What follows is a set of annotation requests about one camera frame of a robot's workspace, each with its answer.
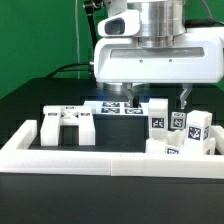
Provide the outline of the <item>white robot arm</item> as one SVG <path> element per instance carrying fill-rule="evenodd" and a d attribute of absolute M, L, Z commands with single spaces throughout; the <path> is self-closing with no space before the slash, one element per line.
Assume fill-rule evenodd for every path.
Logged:
<path fill-rule="evenodd" d="M 120 83 L 130 105 L 139 105 L 137 83 L 180 83 L 180 100 L 194 83 L 224 77 L 224 27 L 185 27 L 186 0 L 103 0 L 108 18 L 98 24 L 94 75 Z"/>

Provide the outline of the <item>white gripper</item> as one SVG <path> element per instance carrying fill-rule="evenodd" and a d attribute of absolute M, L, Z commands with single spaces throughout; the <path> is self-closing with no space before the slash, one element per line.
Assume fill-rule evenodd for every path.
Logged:
<path fill-rule="evenodd" d="M 189 83 L 216 83 L 224 76 L 224 27 L 191 28 L 163 48 L 142 48 L 134 38 L 103 38 L 95 48 L 94 75 L 99 82 L 123 83 L 131 108 L 139 107 L 131 83 L 184 83 L 184 109 Z"/>

